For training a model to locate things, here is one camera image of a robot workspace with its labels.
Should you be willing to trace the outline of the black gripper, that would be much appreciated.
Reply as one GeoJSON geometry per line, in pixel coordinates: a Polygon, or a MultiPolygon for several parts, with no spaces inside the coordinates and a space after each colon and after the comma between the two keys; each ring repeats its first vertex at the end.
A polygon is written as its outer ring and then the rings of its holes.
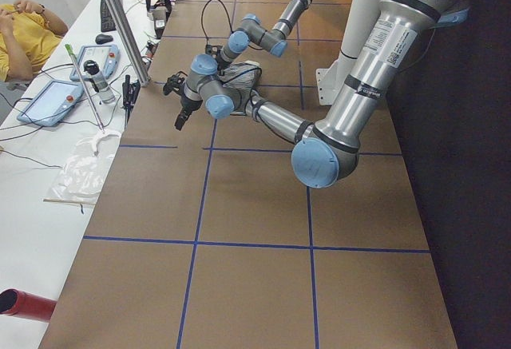
{"type": "Polygon", "coordinates": [[[223,73],[224,70],[228,67],[228,60],[225,58],[223,54],[223,46],[222,45],[211,45],[207,44],[204,47],[204,51],[206,54],[213,57],[217,64],[217,71],[219,73],[223,73]]]}
{"type": "Polygon", "coordinates": [[[174,127],[177,130],[183,129],[192,113],[197,111],[203,102],[198,93],[188,88],[186,84],[187,76],[183,71],[173,74],[167,79],[162,89],[165,96],[168,96],[170,93],[176,93],[180,97],[181,111],[174,123],[174,127]]]}

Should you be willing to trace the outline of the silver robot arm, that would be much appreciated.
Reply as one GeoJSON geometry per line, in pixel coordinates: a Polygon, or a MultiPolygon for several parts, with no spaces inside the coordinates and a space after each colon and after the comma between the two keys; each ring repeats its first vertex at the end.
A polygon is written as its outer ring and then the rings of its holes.
{"type": "Polygon", "coordinates": [[[226,43],[207,52],[215,59],[218,73],[223,74],[251,46],[276,58],[281,57],[287,49],[287,40],[292,30],[312,1],[289,0],[273,25],[261,20],[256,14],[245,14],[231,31],[226,43]]]}
{"type": "Polygon", "coordinates": [[[291,0],[270,30],[247,14],[224,46],[196,55],[189,72],[171,76],[163,92],[180,97],[177,129],[200,108],[215,119],[249,116],[293,144],[291,165],[303,184],[326,188],[356,169],[360,133],[418,35],[463,22],[469,6],[467,0],[353,0],[339,57],[316,72],[319,102],[328,107],[327,115],[307,121],[261,97],[255,88],[259,67],[241,68],[235,61],[253,45],[281,56],[312,1],[291,0]]]}

